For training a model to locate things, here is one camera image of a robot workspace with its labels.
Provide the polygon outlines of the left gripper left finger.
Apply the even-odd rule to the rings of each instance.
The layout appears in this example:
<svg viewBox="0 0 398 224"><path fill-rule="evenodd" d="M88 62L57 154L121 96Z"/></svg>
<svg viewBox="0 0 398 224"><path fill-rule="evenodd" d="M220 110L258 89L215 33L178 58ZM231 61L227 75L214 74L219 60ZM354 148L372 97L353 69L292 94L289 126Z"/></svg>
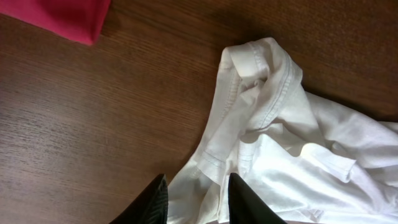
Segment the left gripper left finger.
<svg viewBox="0 0 398 224"><path fill-rule="evenodd" d="M109 224L166 224L169 196L165 174L159 174Z"/></svg>

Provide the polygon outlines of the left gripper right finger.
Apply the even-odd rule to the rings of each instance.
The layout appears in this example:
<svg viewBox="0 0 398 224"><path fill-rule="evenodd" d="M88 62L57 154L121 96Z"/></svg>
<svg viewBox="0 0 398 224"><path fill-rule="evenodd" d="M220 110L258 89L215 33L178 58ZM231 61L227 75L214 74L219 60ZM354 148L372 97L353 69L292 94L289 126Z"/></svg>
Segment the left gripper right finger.
<svg viewBox="0 0 398 224"><path fill-rule="evenodd" d="M230 224L287 224L237 173L229 175L228 206Z"/></svg>

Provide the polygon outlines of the white printed t-shirt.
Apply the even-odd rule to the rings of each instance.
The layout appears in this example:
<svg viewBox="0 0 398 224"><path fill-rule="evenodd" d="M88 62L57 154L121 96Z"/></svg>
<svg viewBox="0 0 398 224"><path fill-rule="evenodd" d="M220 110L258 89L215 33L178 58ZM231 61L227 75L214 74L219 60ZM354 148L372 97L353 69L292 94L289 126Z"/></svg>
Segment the white printed t-shirt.
<svg viewBox="0 0 398 224"><path fill-rule="evenodd" d="M282 219L397 222L397 124L306 92L272 38L223 50L202 139L169 185L169 223L227 223L239 174Z"/></svg>

